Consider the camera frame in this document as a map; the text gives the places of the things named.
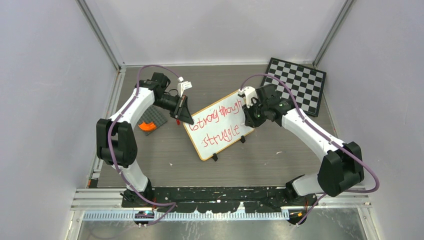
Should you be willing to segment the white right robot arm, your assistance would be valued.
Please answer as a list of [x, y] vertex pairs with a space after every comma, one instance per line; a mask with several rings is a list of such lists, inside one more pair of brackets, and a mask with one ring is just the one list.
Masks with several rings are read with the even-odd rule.
[[299, 205], [307, 195], [325, 193], [336, 197], [365, 178], [361, 148], [345, 143], [312, 121], [292, 99], [283, 99], [273, 85], [238, 90], [247, 127], [258, 128], [271, 121], [298, 137], [320, 160], [319, 171], [301, 175], [285, 184], [284, 197]]

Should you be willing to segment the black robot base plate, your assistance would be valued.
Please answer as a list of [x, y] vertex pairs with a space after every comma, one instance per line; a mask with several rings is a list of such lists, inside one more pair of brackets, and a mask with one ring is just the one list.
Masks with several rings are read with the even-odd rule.
[[126, 189], [121, 192], [124, 208], [153, 208], [159, 213], [169, 210], [170, 203], [176, 206], [172, 213], [234, 213], [244, 207], [246, 213], [276, 213], [282, 207], [299, 207], [302, 210], [317, 201], [315, 194], [294, 196], [285, 187], [277, 186], [233, 186], [233, 187], [155, 187], [146, 198]]

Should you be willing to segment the white whiteboard orange frame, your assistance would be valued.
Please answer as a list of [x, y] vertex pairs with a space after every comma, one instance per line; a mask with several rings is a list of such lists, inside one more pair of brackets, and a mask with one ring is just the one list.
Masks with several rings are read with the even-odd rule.
[[254, 130], [245, 126], [243, 104], [236, 90], [194, 113], [194, 124], [183, 124], [202, 161], [217, 160], [218, 153]]

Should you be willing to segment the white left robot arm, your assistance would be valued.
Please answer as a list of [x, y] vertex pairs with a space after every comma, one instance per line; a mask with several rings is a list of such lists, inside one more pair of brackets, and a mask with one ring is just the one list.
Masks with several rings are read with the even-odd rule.
[[134, 197], [141, 207], [148, 207], [154, 199], [150, 179], [136, 160], [138, 146], [134, 129], [139, 119], [151, 106], [168, 110], [170, 117], [193, 124], [188, 108], [188, 97], [167, 92], [170, 79], [163, 73], [153, 73], [151, 79], [139, 80], [125, 104], [111, 117], [96, 123], [96, 155], [112, 166], [126, 184], [125, 193]]

